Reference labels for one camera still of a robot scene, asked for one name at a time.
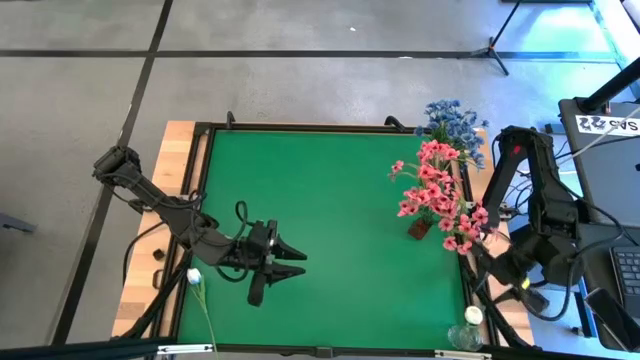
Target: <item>white cable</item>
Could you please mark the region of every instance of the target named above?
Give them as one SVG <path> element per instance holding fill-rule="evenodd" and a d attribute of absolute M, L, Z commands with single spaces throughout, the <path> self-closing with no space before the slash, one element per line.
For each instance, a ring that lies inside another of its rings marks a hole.
<path fill-rule="evenodd" d="M 638 111 L 640 111 L 640 106 L 638 106 L 635 110 L 633 110 L 629 115 L 627 115 L 627 117 L 625 117 L 621 122 L 619 122 L 617 125 L 612 126 L 611 129 L 605 131 L 603 134 L 601 134 L 600 136 L 598 136 L 597 138 L 595 138 L 592 142 L 590 142 L 587 146 L 583 147 L 582 149 L 580 149 L 578 152 L 576 152 L 575 154 L 571 155 L 569 158 L 565 159 L 564 161 L 560 162 L 558 164 L 558 166 L 566 163 L 569 160 L 573 160 L 574 158 L 578 157 L 580 154 L 582 154 L 583 152 L 589 150 L 590 147 L 592 147 L 593 145 L 595 145 L 596 143 L 598 143 L 603 137 L 609 135 L 610 132 L 612 132 L 613 130 L 616 130 L 618 127 L 620 127 L 620 125 L 622 124 L 626 124 L 627 119 L 629 119 L 630 117 L 632 117 L 633 115 L 635 115 Z"/>

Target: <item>concrete floor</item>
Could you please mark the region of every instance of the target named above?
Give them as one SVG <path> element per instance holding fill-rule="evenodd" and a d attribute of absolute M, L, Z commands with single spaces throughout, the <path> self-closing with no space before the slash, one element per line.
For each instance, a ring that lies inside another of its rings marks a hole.
<path fill-rule="evenodd" d="M 0 1 L 0 49 L 145 50 L 162 3 Z M 511 6 L 183 0 L 160 48 L 472 50 L 486 45 Z M 522 5 L 499 49 L 609 51 L 588 6 L 548 4 Z M 45 342 L 97 196 L 92 164 L 119 134 L 142 63 L 0 57 L 0 211 L 38 224 L 33 235 L 0 231 L 0 348 Z M 241 122 L 381 124 L 393 114 L 414 125 L 426 103 L 442 98 L 490 120 L 492 137 L 509 124 L 554 121 L 558 100 L 588 95 L 619 71 L 578 61 L 506 65 L 509 77 L 491 60 L 157 59 L 130 145 L 150 175 L 168 120 L 223 121 L 232 110 Z M 70 342 L 109 337 L 122 255 L 138 223 L 128 207 L 111 204 Z M 553 348 L 553 339 L 535 336 Z"/>

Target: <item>keyboard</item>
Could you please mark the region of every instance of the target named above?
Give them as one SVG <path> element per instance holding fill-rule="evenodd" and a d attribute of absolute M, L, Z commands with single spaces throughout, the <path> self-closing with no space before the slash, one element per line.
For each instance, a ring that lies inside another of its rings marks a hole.
<path fill-rule="evenodd" d="M 640 317 L 640 246 L 613 247 L 611 260 L 625 310 Z"/>

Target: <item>pink flower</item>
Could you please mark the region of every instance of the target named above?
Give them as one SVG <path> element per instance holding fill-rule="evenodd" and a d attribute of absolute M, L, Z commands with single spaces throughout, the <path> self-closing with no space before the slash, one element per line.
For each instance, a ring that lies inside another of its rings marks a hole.
<path fill-rule="evenodd" d="M 457 151 L 453 148 L 449 148 L 447 149 L 447 151 L 444 152 L 445 160 L 455 160 L 458 158 L 458 156 L 460 156 L 460 151 Z"/>
<path fill-rule="evenodd" d="M 431 140 L 430 142 L 422 142 L 422 144 L 420 145 L 420 149 L 422 151 L 424 150 L 436 150 L 437 146 L 438 146 L 438 141 L 437 140 Z"/>
<path fill-rule="evenodd" d="M 415 215 L 418 213 L 418 210 L 420 210 L 420 206 L 418 206 L 418 204 L 411 204 L 407 208 L 407 215 Z"/>
<path fill-rule="evenodd" d="M 449 218 L 442 218 L 442 220 L 440 220 L 440 222 L 438 223 L 438 227 L 442 231 L 449 232 L 453 230 L 453 220 Z"/>
<path fill-rule="evenodd" d="M 429 197 L 432 199 L 437 198 L 438 196 L 440 196 L 440 194 L 442 194 L 440 186 L 438 186 L 438 184 L 436 183 L 429 183 L 426 190 L 429 194 Z"/>
<path fill-rule="evenodd" d="M 449 146 L 449 144 L 438 144 L 436 151 L 442 155 L 445 155 L 446 153 L 449 152 L 449 150 L 453 150 L 453 148 Z"/>
<path fill-rule="evenodd" d="M 431 200 L 431 197 L 429 197 L 429 192 L 423 189 L 418 192 L 415 200 L 421 205 L 426 205 Z"/>
<path fill-rule="evenodd" d="M 391 171 L 394 174 L 397 174 L 398 172 L 402 171 L 403 166 L 404 166 L 404 161 L 398 160 L 394 165 L 391 166 Z"/>
<path fill-rule="evenodd" d="M 455 202 L 449 204 L 449 208 L 445 211 L 444 215 L 452 219 L 455 218 L 456 215 L 458 215 L 458 205 Z"/>
<path fill-rule="evenodd" d="M 456 243 L 455 237 L 448 236 L 444 239 L 444 243 L 442 244 L 442 246 L 444 246 L 444 248 L 449 251 L 455 251 L 458 247 L 458 244 Z"/>
<path fill-rule="evenodd" d="M 468 234 L 469 231 L 471 231 L 473 228 L 471 227 L 471 223 L 470 222 L 466 222 L 466 223 L 460 223 L 460 225 L 458 225 L 458 230 L 462 233 Z"/>
<path fill-rule="evenodd" d="M 449 198 L 446 195 L 440 195 L 440 196 L 438 196 L 437 199 L 438 199 L 438 202 L 440 204 L 443 204 L 443 205 L 444 204 L 448 204 L 451 201 L 451 200 L 449 200 Z"/>
<path fill-rule="evenodd" d="M 450 183 L 451 182 L 451 176 L 449 176 L 449 174 L 446 171 L 437 171 L 436 170 L 436 179 L 438 179 L 439 181 L 443 182 L 443 183 Z"/>
<path fill-rule="evenodd" d="M 406 215 L 415 215 L 420 206 L 413 201 L 404 200 L 400 202 L 400 211 L 398 212 L 398 216 L 406 216 Z"/>
<path fill-rule="evenodd" d="M 438 170 L 436 170 L 433 166 L 429 164 L 424 164 L 420 166 L 420 170 L 418 170 L 418 176 L 421 177 L 423 180 L 431 180 L 433 177 L 436 176 L 437 171 Z"/>
<path fill-rule="evenodd" d="M 474 241 L 476 240 L 480 235 L 480 232 L 472 227 L 468 232 L 467 232 L 467 236 L 469 236 L 469 240 Z"/>
<path fill-rule="evenodd" d="M 409 200 L 417 200 L 418 199 L 418 188 L 417 187 L 412 187 L 411 189 L 405 191 L 403 194 L 404 196 L 406 196 L 407 198 L 409 198 Z"/>
<path fill-rule="evenodd" d="M 483 207 L 478 207 L 471 217 L 480 224 L 486 224 L 489 222 L 489 213 Z"/>
<path fill-rule="evenodd" d="M 471 241 L 467 241 L 462 245 L 458 245 L 458 254 L 467 255 L 469 250 L 471 250 L 472 246 L 473 246 L 473 243 Z"/>
<path fill-rule="evenodd" d="M 430 150 L 430 149 L 420 150 L 416 155 L 418 155 L 418 158 L 420 159 L 421 163 L 426 163 L 429 160 L 431 160 L 431 158 L 433 157 L 433 150 Z"/>
<path fill-rule="evenodd" d="M 431 209 L 431 211 L 433 211 L 434 213 L 440 216 L 446 216 L 445 212 L 447 211 L 447 209 L 442 207 L 442 205 L 438 203 L 438 200 L 436 199 L 431 199 L 431 204 L 429 205 L 429 208 Z"/>

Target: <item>tripod stand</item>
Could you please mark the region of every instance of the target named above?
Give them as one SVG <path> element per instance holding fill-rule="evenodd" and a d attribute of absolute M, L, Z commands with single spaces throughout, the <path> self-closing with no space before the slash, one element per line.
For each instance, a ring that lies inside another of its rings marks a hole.
<path fill-rule="evenodd" d="M 504 66 L 504 64 L 502 63 L 502 59 L 500 59 L 500 55 L 498 55 L 498 53 L 496 52 L 495 47 L 496 47 L 496 43 L 498 42 L 498 39 L 500 39 L 500 36 L 502 35 L 502 32 L 507 27 L 507 24 L 509 23 L 509 21 L 511 21 L 513 14 L 515 14 L 516 10 L 518 10 L 518 6 L 520 6 L 521 2 L 522 0 L 518 1 L 516 5 L 513 7 L 513 10 L 511 10 L 511 13 L 507 17 L 507 21 L 505 21 L 504 24 L 502 24 L 500 31 L 498 31 L 498 35 L 496 35 L 495 38 L 494 37 L 489 38 L 489 47 L 471 52 L 471 57 L 483 56 L 483 57 L 494 58 L 498 62 L 498 65 L 500 65 L 500 67 L 502 68 L 502 71 L 506 76 L 509 76 L 509 70 L 507 70 L 506 66 Z"/>

